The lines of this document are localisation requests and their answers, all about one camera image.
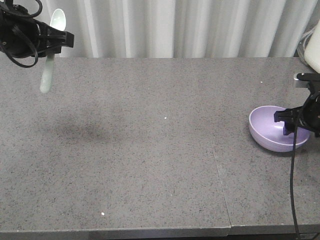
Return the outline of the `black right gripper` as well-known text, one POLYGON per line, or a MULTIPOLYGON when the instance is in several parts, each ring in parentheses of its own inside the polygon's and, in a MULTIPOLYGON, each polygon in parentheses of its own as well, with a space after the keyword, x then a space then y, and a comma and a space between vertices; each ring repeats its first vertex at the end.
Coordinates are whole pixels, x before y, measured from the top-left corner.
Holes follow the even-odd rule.
POLYGON ((284 122, 283 135, 290 135, 300 128, 320 136, 320 92, 311 93, 303 106, 278 110, 273 114, 275 123, 284 122))

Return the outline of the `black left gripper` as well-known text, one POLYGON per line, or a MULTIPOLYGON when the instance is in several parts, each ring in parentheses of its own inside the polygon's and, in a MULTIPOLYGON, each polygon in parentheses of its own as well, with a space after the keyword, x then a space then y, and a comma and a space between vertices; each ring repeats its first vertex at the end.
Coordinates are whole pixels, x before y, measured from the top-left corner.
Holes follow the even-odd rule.
POLYGON ((75 36, 64 31, 62 23, 49 26, 36 20, 43 10, 41 4, 35 13, 29 13, 20 4, 0 6, 0 51, 12 58, 45 57, 60 54, 62 47, 74 47, 75 36))

